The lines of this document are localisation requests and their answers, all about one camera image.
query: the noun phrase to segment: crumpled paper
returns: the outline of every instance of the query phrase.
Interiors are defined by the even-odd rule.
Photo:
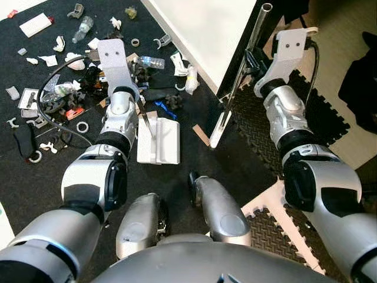
[[[64,38],[63,38],[62,35],[59,35],[59,36],[57,37],[57,46],[55,46],[55,47],[53,48],[53,50],[58,51],[58,52],[63,52],[64,47],[65,47],[65,41],[64,41]]]
[[[55,55],[51,56],[38,56],[40,59],[46,62],[47,67],[52,67],[58,65],[58,61]]]
[[[114,17],[112,17],[110,19],[110,22],[113,24],[113,27],[118,29],[120,31],[120,27],[122,26],[122,21],[119,20],[119,19],[115,19]]]
[[[72,60],[73,58],[76,58],[76,57],[79,57],[79,56],[81,56],[81,55],[69,52],[67,54],[67,57],[64,60],[65,60],[65,62],[68,62],[69,60]],[[81,70],[85,69],[84,59],[73,62],[70,65],[68,65],[68,67],[71,68],[72,70],[75,70],[75,71],[81,71]]]
[[[37,65],[38,64],[38,60],[37,59],[34,59],[34,58],[26,58],[26,60],[33,64],[33,65]]]

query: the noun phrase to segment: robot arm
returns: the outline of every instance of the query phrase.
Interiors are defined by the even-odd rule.
[[[2,280],[77,280],[110,212],[126,201],[138,88],[131,81],[121,40],[101,41],[98,51],[110,79],[111,104],[104,126],[95,145],[67,168],[61,185],[63,205],[34,219],[0,252]]]
[[[283,160],[286,200],[311,221],[348,278],[377,282],[377,218],[363,213],[358,175],[316,141],[304,103],[286,85],[302,57],[306,30],[281,31],[277,39],[273,62],[254,92],[264,98],[271,139]]]

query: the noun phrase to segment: red object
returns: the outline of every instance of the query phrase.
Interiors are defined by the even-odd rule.
[[[9,19],[13,18],[15,14],[17,14],[18,11],[17,10],[13,10],[12,12],[9,13],[9,15],[7,16]]]
[[[68,110],[65,115],[67,117],[67,119],[69,120],[72,120],[74,118],[76,118],[77,116],[79,116],[80,114],[82,114],[85,110],[83,108],[77,108],[76,110]]]

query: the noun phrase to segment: blue object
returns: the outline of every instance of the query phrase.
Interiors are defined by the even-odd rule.
[[[165,112],[166,112],[169,116],[171,116],[171,118],[173,118],[174,121],[177,120],[177,115],[175,115],[172,111],[170,111],[170,110],[167,108],[167,106],[166,106],[162,101],[155,101],[154,104],[157,105],[157,106],[160,106],[162,109],[164,109]]]

